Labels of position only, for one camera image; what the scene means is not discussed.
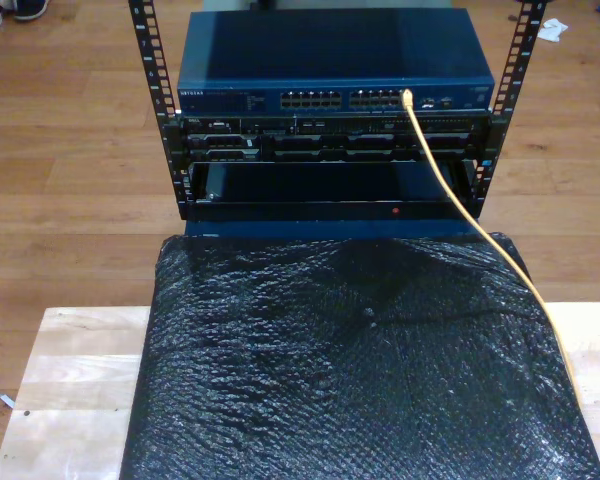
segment wooden floor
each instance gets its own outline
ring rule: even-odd
[[[172,80],[200,1],[158,0]],[[509,0],[468,6],[494,72]],[[551,301],[600,300],[600,15],[548,6],[483,214]],[[183,232],[126,0],[53,0],[0,28],[0,391],[17,394],[46,307],[148,305],[162,241]],[[0,443],[9,411],[0,404]]]

